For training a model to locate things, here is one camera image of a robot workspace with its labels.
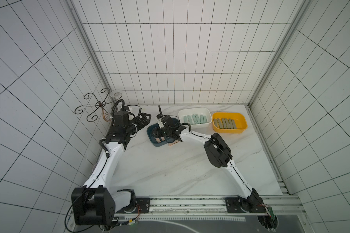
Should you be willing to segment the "dark teal storage box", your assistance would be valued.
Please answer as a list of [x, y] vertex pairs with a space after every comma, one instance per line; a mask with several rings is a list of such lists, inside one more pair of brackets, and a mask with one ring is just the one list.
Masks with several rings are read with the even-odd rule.
[[172, 138], [167, 137], [164, 140], [161, 139], [161, 142], [158, 143], [156, 141], [156, 138], [153, 135], [153, 132], [156, 132], [157, 130], [159, 130], [159, 125], [157, 123], [150, 125], [146, 130], [148, 138], [149, 138], [150, 142], [153, 144], [153, 146], [161, 147], [161, 146], [164, 146], [168, 143], [174, 142], [174, 140]]

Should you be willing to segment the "mint knife pair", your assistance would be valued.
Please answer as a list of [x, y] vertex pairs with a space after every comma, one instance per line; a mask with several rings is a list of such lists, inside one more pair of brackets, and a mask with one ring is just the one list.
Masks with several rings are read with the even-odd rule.
[[192, 118], [190, 115], [187, 116], [187, 121], [190, 125], [193, 125]]

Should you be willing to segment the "mint knife vertical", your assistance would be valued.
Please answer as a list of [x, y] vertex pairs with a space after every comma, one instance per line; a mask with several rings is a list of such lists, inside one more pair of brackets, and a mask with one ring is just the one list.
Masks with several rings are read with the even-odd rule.
[[196, 115], [192, 115], [192, 120], [194, 124], [198, 124]]

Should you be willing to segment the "white storage box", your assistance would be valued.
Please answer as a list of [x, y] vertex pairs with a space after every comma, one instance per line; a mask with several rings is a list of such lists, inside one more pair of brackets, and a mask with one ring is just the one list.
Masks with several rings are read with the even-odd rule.
[[184, 123], [183, 117], [190, 115], [192, 118], [192, 115], [203, 115], [207, 117], [207, 123], [204, 124], [193, 124], [191, 125], [192, 128], [198, 129], [198, 128], [206, 128], [209, 127], [213, 121], [210, 111], [205, 107], [198, 107], [198, 108], [190, 108], [190, 109], [182, 109], [179, 111], [178, 117], [180, 119], [181, 123]]

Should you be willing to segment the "yellow storage box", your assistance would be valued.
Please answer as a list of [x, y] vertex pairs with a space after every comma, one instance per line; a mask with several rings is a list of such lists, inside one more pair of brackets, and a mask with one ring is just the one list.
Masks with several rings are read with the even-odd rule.
[[220, 129], [216, 128], [214, 125], [214, 122], [212, 121], [213, 124], [213, 129], [217, 133], [228, 133], [228, 134], [241, 134], [243, 131], [245, 131], [248, 128], [247, 121], [245, 117], [240, 114], [240, 113], [235, 113], [235, 112], [216, 112], [212, 115], [213, 121], [215, 119], [222, 119], [222, 118], [231, 118], [236, 121], [237, 129]]

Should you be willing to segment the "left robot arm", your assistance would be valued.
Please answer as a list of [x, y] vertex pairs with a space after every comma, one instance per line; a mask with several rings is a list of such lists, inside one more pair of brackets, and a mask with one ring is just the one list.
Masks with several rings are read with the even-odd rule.
[[71, 194], [76, 225], [109, 226], [116, 212], [136, 210], [133, 189], [121, 189], [111, 194], [109, 185], [120, 158], [138, 131], [151, 121], [151, 115], [139, 112], [134, 115], [127, 108], [114, 113], [107, 135], [99, 141], [101, 156], [96, 168], [82, 187]]

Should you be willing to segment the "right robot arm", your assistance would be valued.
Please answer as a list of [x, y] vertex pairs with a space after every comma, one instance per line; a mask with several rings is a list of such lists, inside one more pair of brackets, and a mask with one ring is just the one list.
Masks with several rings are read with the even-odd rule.
[[238, 190], [236, 197], [225, 198], [227, 212], [267, 213], [263, 199], [238, 170], [231, 149], [220, 134], [205, 135], [180, 126], [176, 129], [156, 128], [151, 135], [157, 142], [169, 139], [171, 142], [198, 143], [204, 147], [209, 162], [216, 168], [225, 169], [234, 181], [232, 186]]

